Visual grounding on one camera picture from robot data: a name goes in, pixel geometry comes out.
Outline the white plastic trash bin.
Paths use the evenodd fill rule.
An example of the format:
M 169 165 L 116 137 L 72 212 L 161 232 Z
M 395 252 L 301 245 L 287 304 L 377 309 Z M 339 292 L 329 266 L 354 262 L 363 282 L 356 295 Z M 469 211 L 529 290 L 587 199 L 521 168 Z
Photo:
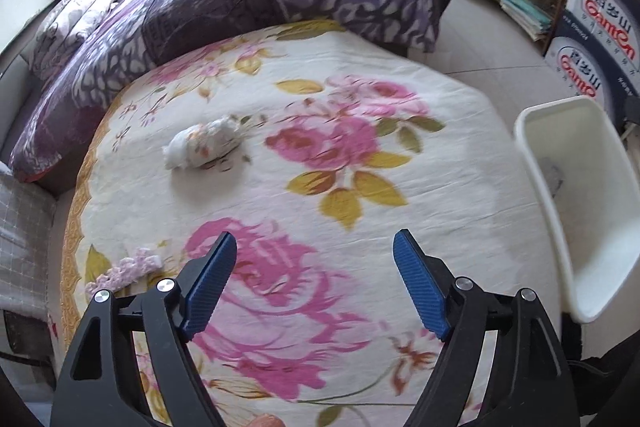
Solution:
M 532 106 L 513 136 L 544 210 L 563 309 L 600 317 L 639 261 L 639 183 L 605 111 L 586 96 Z

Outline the pink crochet piece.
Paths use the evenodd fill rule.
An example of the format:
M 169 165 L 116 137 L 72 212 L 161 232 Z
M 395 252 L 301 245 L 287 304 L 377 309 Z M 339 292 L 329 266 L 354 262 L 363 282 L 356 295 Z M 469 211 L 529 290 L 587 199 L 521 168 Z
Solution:
M 153 249 L 137 248 L 131 256 L 120 259 L 116 265 L 99 269 L 98 274 L 86 283 L 85 293 L 90 298 L 103 289 L 117 293 L 162 268 L 162 258 Z

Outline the grey checked cushion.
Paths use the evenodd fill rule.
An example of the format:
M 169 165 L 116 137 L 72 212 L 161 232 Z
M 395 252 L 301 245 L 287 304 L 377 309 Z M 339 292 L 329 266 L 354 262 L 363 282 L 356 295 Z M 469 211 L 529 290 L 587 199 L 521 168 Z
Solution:
M 56 202 L 37 185 L 0 174 L 1 309 L 47 320 L 48 251 Z

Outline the crumpled floral white tissue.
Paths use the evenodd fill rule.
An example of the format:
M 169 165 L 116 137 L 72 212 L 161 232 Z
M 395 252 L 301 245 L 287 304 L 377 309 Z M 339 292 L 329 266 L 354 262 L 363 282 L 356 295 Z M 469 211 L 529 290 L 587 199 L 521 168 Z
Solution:
M 242 142 L 242 126 L 231 117 L 194 124 L 163 147 L 165 168 L 194 169 L 224 157 Z

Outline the floral cream tablecloth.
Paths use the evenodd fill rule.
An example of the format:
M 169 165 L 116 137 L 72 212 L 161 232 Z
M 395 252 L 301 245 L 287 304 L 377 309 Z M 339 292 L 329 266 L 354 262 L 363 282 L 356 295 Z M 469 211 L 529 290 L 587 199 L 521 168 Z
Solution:
M 165 168 L 178 132 L 222 117 L 242 126 L 235 150 Z M 61 340 L 99 269 L 149 248 L 173 277 L 230 232 L 238 262 L 190 344 L 227 424 L 399 426 L 440 350 L 395 267 L 401 229 L 559 318 L 544 218 L 482 92 L 334 23 L 214 43 L 131 83 L 96 130 L 67 221 Z

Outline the lower blue Ganten water box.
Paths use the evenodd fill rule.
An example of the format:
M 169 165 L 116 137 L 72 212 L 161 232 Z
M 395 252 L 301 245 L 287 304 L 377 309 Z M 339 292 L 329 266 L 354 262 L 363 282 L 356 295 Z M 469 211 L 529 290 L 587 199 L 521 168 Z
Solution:
M 568 95 L 591 98 L 616 128 L 623 127 L 627 98 L 639 95 L 639 83 L 571 12 L 561 15 L 544 60 Z

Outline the blue ganten water box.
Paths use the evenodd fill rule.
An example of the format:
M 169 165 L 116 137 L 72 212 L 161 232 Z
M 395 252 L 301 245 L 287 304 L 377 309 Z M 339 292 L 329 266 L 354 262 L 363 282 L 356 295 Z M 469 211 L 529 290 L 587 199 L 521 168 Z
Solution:
M 627 98 L 639 95 L 639 83 L 571 12 L 561 15 L 544 60 L 568 95 L 591 98 L 616 128 L 623 127 Z
M 566 0 L 565 9 L 594 35 L 627 77 L 639 82 L 639 1 Z

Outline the upper blue Ganten water box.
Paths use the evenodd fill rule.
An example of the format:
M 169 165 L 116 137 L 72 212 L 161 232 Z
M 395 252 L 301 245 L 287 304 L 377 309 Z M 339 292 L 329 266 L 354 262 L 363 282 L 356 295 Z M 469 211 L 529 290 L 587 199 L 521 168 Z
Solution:
M 639 1 L 566 0 L 565 9 L 594 35 L 627 77 L 639 82 Z

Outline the purple patterned bed blanket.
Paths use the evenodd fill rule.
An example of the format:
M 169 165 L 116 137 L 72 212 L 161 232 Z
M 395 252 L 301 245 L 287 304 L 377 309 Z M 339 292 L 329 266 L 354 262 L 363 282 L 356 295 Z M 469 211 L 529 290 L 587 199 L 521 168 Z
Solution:
M 57 70 L 6 162 L 40 179 L 86 144 L 122 89 L 208 44 L 301 20 L 334 20 L 377 44 L 434 49 L 450 0 L 122 0 Z

